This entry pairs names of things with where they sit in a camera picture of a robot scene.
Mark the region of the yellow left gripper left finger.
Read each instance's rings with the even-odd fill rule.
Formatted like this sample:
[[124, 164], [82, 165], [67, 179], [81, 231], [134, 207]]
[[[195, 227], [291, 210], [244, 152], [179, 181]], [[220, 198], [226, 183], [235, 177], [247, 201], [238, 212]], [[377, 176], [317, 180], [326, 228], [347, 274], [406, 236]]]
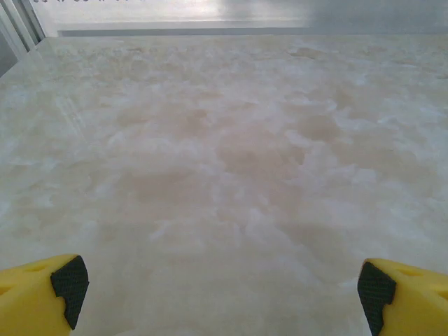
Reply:
[[76, 254], [0, 270], [0, 336], [70, 336], [88, 286]]

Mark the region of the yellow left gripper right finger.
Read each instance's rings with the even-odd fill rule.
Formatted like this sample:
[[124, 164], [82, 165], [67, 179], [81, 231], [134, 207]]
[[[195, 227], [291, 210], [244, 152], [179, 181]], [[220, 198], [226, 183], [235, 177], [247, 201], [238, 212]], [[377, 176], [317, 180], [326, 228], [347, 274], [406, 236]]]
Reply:
[[372, 336], [448, 336], [448, 274], [369, 258], [357, 291]]

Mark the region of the aluminium frame post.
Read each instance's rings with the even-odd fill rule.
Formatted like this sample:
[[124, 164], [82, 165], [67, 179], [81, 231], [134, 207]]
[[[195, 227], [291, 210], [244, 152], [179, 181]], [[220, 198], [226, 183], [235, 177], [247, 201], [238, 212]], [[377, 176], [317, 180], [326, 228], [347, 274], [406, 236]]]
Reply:
[[45, 38], [34, 4], [46, 1], [0, 0], [0, 77]]

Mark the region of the aluminium back frame rail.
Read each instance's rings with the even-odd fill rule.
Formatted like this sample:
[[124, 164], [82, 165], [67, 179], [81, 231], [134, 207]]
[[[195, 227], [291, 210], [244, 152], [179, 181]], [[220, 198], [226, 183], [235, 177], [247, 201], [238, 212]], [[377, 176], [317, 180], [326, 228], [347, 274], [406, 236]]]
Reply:
[[307, 34], [310, 28], [294, 21], [176, 21], [68, 23], [57, 28], [59, 37], [210, 36]]

